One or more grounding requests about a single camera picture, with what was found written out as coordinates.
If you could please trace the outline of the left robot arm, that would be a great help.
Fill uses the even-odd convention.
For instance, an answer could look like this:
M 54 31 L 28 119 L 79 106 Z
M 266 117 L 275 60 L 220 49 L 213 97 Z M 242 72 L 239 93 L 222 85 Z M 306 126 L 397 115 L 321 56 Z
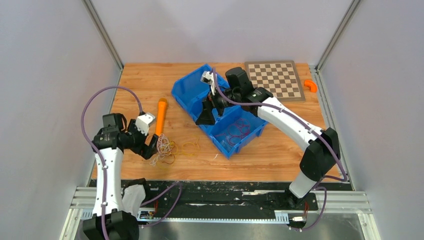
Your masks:
M 153 201 L 153 193 L 145 188 L 144 178 L 134 180 L 121 190 L 121 167 L 125 150 L 131 150 L 144 159 L 157 152 L 158 136 L 149 144 L 146 139 L 150 126 L 156 120 L 151 113 L 127 121 L 121 113 L 102 117 L 103 127 L 91 141 L 97 167 L 96 198 L 92 217 L 82 222 L 82 230 L 90 240 L 137 240 L 139 207 Z

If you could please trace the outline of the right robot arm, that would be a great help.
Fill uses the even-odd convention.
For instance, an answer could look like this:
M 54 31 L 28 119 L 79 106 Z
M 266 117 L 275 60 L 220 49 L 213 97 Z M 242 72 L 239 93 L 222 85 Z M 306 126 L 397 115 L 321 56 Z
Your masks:
M 202 101 L 202 111 L 195 123 L 214 125 L 213 110 L 221 117 L 226 108 L 240 106 L 290 137 L 304 151 L 300 173 L 285 191 L 286 204 L 298 209 L 305 203 L 305 195 L 334 165 L 340 164 L 338 133 L 330 127 L 323 130 L 307 122 L 285 107 L 270 91 L 254 87 L 242 68 L 231 68 L 225 76 L 229 87 L 222 90 L 214 69 L 202 73 L 200 80 L 209 85 L 209 93 Z

